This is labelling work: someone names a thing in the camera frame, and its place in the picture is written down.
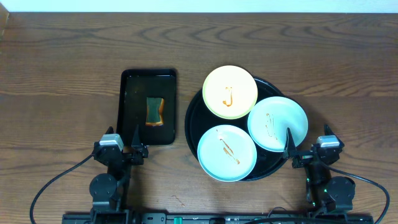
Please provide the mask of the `light green plate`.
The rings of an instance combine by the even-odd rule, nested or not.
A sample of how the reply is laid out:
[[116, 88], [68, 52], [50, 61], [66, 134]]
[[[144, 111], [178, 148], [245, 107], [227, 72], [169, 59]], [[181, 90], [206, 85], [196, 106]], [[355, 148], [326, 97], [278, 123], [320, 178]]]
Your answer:
[[247, 126], [258, 146], [270, 152], [283, 152], [288, 129], [296, 146], [303, 142], [308, 133], [308, 118], [294, 100], [272, 96], [256, 103], [249, 113]]

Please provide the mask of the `orange green sponge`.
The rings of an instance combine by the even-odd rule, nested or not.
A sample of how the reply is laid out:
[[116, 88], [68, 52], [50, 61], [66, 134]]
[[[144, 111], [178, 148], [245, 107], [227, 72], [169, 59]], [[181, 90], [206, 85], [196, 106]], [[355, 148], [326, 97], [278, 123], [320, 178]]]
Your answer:
[[164, 99], [147, 98], [146, 105], [147, 105], [146, 126], [162, 126], [164, 124], [164, 119], [163, 119]]

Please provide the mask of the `light blue front plate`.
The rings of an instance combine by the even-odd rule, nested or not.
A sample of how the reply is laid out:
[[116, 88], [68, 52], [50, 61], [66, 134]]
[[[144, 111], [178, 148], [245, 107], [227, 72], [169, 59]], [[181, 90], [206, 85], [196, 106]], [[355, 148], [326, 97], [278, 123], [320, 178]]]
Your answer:
[[222, 182], [237, 182], [254, 169], [257, 150], [247, 132], [223, 124], [210, 128], [202, 135], [197, 157], [202, 169], [212, 178]]

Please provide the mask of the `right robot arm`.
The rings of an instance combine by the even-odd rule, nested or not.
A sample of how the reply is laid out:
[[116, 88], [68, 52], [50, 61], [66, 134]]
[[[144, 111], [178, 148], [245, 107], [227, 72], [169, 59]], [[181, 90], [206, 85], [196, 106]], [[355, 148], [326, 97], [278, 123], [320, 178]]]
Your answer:
[[282, 157], [291, 159], [294, 169], [305, 169], [307, 201], [313, 205], [307, 217], [345, 217], [347, 212], [353, 209], [356, 185], [349, 177], [331, 176], [330, 165], [340, 158], [345, 145], [328, 125], [324, 125], [324, 133], [312, 144], [310, 150], [299, 151], [290, 128], [287, 128]]

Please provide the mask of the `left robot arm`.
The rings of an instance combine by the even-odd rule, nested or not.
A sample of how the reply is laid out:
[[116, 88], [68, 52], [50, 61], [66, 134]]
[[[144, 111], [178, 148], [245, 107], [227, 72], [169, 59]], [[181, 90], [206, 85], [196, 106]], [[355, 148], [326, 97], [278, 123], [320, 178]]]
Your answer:
[[131, 152], [124, 152], [124, 143], [119, 134], [109, 127], [103, 137], [94, 143], [94, 160], [108, 170], [93, 178], [90, 194], [93, 208], [90, 211], [92, 223], [141, 223], [141, 215], [127, 207], [127, 193], [131, 180], [131, 169], [143, 165], [148, 150], [141, 142], [139, 128], [132, 137]]

